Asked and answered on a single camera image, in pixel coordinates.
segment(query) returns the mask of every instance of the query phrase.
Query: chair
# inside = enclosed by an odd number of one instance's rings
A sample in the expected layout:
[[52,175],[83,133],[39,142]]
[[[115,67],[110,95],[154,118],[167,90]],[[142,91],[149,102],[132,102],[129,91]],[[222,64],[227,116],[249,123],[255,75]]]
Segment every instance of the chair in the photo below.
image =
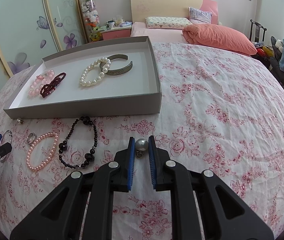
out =
[[255,42],[260,42],[260,29],[262,28],[264,30],[263,32],[263,40],[264,41],[264,38],[265,38],[265,32],[267,31],[267,28],[264,28],[262,25],[260,25],[258,22],[254,22],[252,19],[251,19],[251,33],[250,33],[250,41],[252,39],[252,30],[253,30],[253,24],[256,25],[256,28],[255,28]]

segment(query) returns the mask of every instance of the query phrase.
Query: beige headboard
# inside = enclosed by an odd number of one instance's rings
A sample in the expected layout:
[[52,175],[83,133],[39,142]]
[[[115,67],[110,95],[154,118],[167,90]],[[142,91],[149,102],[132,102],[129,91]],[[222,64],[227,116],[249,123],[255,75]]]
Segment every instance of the beige headboard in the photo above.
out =
[[200,9],[203,0],[131,0],[133,22],[145,22],[149,16],[189,17],[188,7]]

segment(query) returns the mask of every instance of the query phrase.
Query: floral bedsheet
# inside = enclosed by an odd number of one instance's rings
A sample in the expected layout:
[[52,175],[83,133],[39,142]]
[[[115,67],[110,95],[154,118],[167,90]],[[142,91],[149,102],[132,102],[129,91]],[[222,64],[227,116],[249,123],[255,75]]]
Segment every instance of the floral bedsheet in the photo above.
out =
[[[162,86],[160,114],[95,117],[96,159],[82,172],[96,171],[126,149],[130,136],[154,135],[156,145],[188,169],[211,169],[229,185],[275,236],[284,229],[284,91],[259,62],[215,48],[154,43]],[[26,136],[56,131],[65,138],[74,119],[30,119],[19,125],[2,110],[28,70],[0,93],[0,133],[11,130],[13,150],[0,163],[0,229],[12,229],[69,174],[58,155],[39,172],[25,159]],[[51,139],[36,148],[32,163],[49,154]],[[64,159],[83,161],[93,131],[78,125]],[[135,160],[132,191],[114,194],[113,239],[171,239],[169,192],[152,189],[147,154]]]

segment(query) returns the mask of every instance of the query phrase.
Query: white pearl bracelet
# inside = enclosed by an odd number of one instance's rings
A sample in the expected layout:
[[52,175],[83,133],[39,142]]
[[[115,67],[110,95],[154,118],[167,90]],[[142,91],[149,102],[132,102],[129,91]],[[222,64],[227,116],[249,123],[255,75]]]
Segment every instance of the white pearl bracelet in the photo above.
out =
[[[85,81],[85,77],[88,74],[90,70],[92,70],[95,66],[100,64],[101,62],[105,62],[104,68],[102,69],[102,72],[100,72],[99,76],[96,77],[96,79],[93,79],[92,81]],[[80,77],[80,85],[83,87],[90,87],[96,85],[98,82],[102,80],[102,78],[105,76],[105,74],[108,72],[111,65],[111,60],[109,60],[107,57],[102,57],[95,62],[91,63],[87,68],[84,69],[81,77]]]

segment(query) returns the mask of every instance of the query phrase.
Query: pink headboard panel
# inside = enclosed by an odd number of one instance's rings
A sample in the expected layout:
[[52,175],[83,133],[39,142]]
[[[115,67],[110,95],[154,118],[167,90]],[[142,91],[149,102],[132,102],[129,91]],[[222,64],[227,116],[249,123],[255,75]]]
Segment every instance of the pink headboard panel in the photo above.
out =
[[200,8],[201,11],[211,12],[212,15],[212,24],[218,24],[218,9],[217,2],[212,0],[203,0],[202,6]]

